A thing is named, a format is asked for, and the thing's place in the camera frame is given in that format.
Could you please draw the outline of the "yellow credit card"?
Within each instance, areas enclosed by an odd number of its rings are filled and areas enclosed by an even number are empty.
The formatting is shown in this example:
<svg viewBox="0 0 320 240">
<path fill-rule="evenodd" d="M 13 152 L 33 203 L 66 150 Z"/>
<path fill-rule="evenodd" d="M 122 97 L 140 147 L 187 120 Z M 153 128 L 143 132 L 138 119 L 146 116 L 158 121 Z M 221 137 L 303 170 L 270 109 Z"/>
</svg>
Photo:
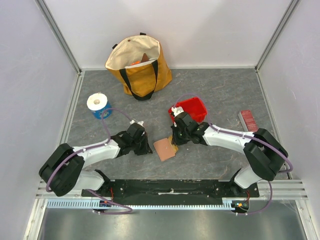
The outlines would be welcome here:
<svg viewBox="0 0 320 240">
<path fill-rule="evenodd" d="M 177 146 L 176 144 L 174 144 L 174 142 L 173 142 L 173 136 L 172 136 L 172 135 L 170 135 L 170 136 L 168 137 L 168 141 L 169 141 L 169 144 L 170 144 L 173 152 L 176 153 L 176 152 L 178 151 L 178 146 Z"/>
</svg>

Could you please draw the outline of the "tan leather card holder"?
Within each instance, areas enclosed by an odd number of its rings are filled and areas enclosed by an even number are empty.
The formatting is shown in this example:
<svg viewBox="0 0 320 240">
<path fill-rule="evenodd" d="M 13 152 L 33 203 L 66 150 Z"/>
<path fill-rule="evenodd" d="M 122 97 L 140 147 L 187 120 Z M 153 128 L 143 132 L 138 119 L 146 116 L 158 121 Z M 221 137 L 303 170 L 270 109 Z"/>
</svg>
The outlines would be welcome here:
<svg viewBox="0 0 320 240">
<path fill-rule="evenodd" d="M 159 159 L 164 162 L 170 158 L 173 158 L 176 153 L 174 153 L 172 147 L 170 146 L 168 137 L 158 140 L 153 143 L 155 151 L 159 157 Z"/>
</svg>

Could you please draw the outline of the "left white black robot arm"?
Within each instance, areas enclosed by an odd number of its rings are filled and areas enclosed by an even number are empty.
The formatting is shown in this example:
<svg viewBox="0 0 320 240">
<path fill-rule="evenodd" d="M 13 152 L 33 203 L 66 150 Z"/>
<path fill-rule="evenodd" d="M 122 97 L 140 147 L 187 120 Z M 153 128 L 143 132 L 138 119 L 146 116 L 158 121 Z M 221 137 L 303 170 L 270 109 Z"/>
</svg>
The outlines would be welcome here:
<svg viewBox="0 0 320 240">
<path fill-rule="evenodd" d="M 73 190 L 85 189 L 91 189 L 103 197 L 110 192 L 107 176 L 98 169 L 84 169 L 130 152 L 137 156 L 152 153 L 143 121 L 132 120 L 127 130 L 96 144 L 75 147 L 68 143 L 60 144 L 40 168 L 39 176 L 46 183 L 45 190 L 57 197 L 65 196 Z"/>
</svg>

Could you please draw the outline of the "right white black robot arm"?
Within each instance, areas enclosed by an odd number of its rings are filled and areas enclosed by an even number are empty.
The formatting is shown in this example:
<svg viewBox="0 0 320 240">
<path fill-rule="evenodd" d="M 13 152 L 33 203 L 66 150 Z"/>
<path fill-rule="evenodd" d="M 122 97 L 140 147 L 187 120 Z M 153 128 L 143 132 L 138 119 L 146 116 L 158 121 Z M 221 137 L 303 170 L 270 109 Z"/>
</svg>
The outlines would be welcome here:
<svg viewBox="0 0 320 240">
<path fill-rule="evenodd" d="M 261 180 L 273 181 L 282 170 L 288 153 L 265 129 L 257 132 L 241 132 L 207 122 L 189 124 L 175 122 L 172 126 L 172 142 L 177 146 L 188 142 L 204 146 L 222 147 L 244 154 L 248 166 L 238 170 L 229 184 L 235 197 L 242 196 L 252 184 Z"/>
</svg>

